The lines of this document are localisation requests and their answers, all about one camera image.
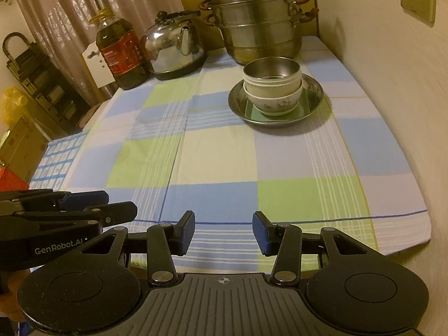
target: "oil bottle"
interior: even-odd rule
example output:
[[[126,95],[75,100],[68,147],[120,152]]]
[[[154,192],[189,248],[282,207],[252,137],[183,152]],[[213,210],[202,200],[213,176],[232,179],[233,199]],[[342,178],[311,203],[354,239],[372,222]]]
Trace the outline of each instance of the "oil bottle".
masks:
[[[117,17],[110,7],[89,20],[91,24],[96,22],[96,45],[118,85],[131,89],[145,82],[149,74],[132,24]]]

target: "curtain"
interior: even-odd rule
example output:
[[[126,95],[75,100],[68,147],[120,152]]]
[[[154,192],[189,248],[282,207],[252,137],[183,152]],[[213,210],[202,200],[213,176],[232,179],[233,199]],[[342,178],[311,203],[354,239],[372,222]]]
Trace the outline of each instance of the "curtain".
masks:
[[[93,87],[80,54],[96,40],[97,26],[88,20],[110,6],[133,24],[138,36],[154,24],[160,10],[181,11],[180,0],[17,0],[34,38],[53,64],[91,105],[104,100]]]

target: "metal screw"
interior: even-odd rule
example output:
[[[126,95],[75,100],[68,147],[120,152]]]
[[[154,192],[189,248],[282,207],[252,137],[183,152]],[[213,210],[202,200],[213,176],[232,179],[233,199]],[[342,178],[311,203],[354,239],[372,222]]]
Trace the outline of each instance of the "metal screw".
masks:
[[[168,282],[173,279],[174,275],[166,270],[156,271],[152,273],[151,278],[153,278],[156,282]]]
[[[295,278],[297,278],[297,276],[289,270],[277,271],[274,277],[280,282],[292,282]]]

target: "bowl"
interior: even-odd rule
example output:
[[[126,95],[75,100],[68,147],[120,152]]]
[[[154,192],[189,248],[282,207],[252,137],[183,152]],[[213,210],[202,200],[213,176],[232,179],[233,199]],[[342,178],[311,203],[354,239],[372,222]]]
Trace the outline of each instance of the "bowl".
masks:
[[[299,98],[303,92],[303,83],[300,88],[284,97],[266,98],[257,97],[252,95],[247,91],[246,82],[243,84],[243,89],[246,92],[247,98],[252,102],[256,109],[258,109],[262,114],[268,116],[280,116],[291,112],[296,108],[299,103]]]
[[[256,59],[244,67],[243,77],[247,91],[264,98],[288,96],[302,85],[299,63],[284,57]]]

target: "table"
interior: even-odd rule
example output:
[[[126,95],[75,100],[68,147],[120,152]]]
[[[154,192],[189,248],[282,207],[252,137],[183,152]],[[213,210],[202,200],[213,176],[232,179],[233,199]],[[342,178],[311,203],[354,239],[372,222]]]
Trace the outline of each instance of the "table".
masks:
[[[198,73],[118,91],[60,189],[132,200],[130,232],[193,210],[196,232],[187,255],[175,259],[179,271],[269,272],[274,259],[259,253],[251,230],[257,210],[305,232],[337,227],[383,254],[428,241],[416,180],[368,96],[318,38],[304,37],[297,59],[326,94],[303,122],[265,129],[236,117],[227,96],[242,67],[213,51]],[[303,270],[316,266],[315,256],[303,257]]]

